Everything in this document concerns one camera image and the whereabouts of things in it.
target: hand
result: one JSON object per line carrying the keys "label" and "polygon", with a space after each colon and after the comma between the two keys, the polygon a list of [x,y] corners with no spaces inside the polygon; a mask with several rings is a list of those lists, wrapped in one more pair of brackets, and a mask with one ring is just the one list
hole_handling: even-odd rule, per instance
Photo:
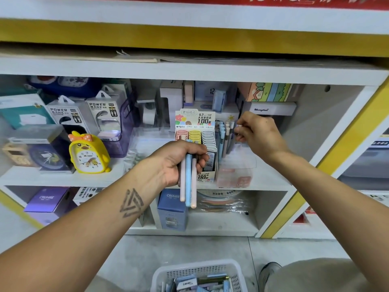
{"label": "hand", "polygon": [[203,170],[205,163],[209,160],[205,145],[184,140],[170,141],[149,156],[150,159],[157,162],[156,165],[162,170],[165,187],[177,184],[177,164],[184,159],[186,154],[196,154],[199,156],[196,164],[197,173]]}
{"label": "hand", "polygon": [[239,134],[236,141],[247,141],[253,153],[269,165],[272,166],[282,153],[291,152],[273,118],[244,112],[236,123],[242,125],[234,129],[235,134]]}

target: red sign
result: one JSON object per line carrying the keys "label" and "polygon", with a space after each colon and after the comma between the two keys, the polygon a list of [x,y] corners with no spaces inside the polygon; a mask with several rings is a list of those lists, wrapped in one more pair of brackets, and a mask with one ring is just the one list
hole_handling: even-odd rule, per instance
{"label": "red sign", "polygon": [[389,10],[389,0],[131,0],[131,1]]}

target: yellow duck alarm clock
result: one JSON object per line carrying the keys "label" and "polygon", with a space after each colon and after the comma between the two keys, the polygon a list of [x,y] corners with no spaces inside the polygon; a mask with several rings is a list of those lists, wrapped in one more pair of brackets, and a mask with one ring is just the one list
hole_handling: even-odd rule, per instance
{"label": "yellow duck alarm clock", "polygon": [[92,134],[69,134],[71,161],[80,173],[95,174],[110,172],[110,157],[100,138]]}

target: blue box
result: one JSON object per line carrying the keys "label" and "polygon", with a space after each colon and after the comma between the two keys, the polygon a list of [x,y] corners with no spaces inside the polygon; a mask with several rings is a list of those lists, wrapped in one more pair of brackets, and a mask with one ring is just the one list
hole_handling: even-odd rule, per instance
{"label": "blue box", "polygon": [[188,208],[180,201],[180,190],[166,188],[161,192],[158,214],[163,229],[185,231]]}

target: forearm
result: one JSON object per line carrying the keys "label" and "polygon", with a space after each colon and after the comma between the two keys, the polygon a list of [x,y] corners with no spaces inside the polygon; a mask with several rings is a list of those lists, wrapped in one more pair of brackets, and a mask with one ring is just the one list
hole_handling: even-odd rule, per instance
{"label": "forearm", "polygon": [[312,206],[366,278],[381,289],[389,287],[389,209],[291,153],[272,165]]}
{"label": "forearm", "polygon": [[163,187],[153,160],[140,162],[88,202],[1,254],[2,289],[84,291]]}

